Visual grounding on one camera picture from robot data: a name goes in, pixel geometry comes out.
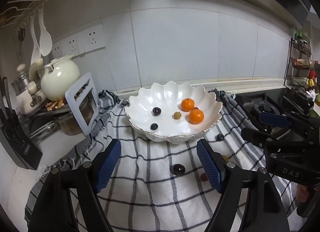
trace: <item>power socket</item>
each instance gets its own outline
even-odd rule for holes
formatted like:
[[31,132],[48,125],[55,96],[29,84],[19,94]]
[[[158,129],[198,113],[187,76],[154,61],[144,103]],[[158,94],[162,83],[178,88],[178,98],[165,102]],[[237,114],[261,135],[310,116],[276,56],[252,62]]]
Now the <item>power socket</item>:
[[66,56],[67,49],[66,49],[66,44],[65,44],[64,40],[58,41],[55,44],[53,44],[51,53],[52,53],[52,56],[54,59],[58,59],[63,56]]
[[84,53],[84,44],[81,33],[76,33],[64,39],[68,55],[80,55]]
[[85,52],[89,52],[106,46],[102,24],[85,29],[81,32],[81,34]]

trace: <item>white scalloped bowl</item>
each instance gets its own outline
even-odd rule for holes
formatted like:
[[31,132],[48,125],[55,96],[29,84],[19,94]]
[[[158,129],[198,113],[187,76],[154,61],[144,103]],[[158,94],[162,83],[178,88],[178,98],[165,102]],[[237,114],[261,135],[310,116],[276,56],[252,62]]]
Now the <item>white scalloped bowl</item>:
[[[195,106],[203,111],[204,120],[200,124],[189,123],[189,112],[180,109],[185,98],[193,99]],[[154,107],[161,109],[160,115],[152,114]],[[202,85],[192,87],[188,82],[177,85],[169,81],[165,85],[154,83],[150,89],[140,88],[137,96],[129,97],[129,106],[124,111],[132,128],[150,140],[179,144],[203,137],[221,119],[221,109],[222,103],[216,101],[216,94],[206,93]],[[172,117],[176,111],[182,114],[178,120]],[[158,125],[156,130],[150,129],[153,123]]]

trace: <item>white ladle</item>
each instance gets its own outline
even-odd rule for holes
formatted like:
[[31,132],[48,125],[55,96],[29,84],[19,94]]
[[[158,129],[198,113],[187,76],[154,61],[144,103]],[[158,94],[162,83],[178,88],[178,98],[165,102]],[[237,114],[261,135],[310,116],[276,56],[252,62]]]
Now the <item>white ladle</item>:
[[35,34],[35,15],[30,16],[30,31],[31,31],[31,36],[33,40],[33,52],[31,55],[31,65],[34,61],[40,59],[41,54],[40,54],[40,48],[37,42],[36,34]]
[[48,55],[52,50],[52,39],[43,21],[43,7],[39,9],[39,25],[40,25],[40,51],[43,56]]

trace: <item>screw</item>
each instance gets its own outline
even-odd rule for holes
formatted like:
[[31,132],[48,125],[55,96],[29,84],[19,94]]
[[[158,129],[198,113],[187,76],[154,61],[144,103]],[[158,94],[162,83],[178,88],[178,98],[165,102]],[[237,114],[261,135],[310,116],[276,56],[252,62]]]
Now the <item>screw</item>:
[[227,162],[227,166],[233,169],[236,166],[236,164],[234,162]]
[[265,167],[260,167],[259,171],[261,171],[262,173],[267,173],[267,169]]
[[52,174],[57,174],[59,172],[59,169],[58,168],[53,168],[52,170],[51,170],[51,173]]
[[85,162],[82,164],[83,168],[89,168],[91,166],[91,162]]

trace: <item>black wire rack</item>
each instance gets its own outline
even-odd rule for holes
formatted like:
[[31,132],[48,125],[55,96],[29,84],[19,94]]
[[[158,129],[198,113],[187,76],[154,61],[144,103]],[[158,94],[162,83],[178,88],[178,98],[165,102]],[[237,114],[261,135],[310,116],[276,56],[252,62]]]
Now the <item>black wire rack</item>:
[[306,42],[300,39],[291,38],[289,59],[284,79],[284,86],[293,87],[302,92],[310,88],[308,78],[310,71],[315,70],[315,62],[311,51],[304,43]]

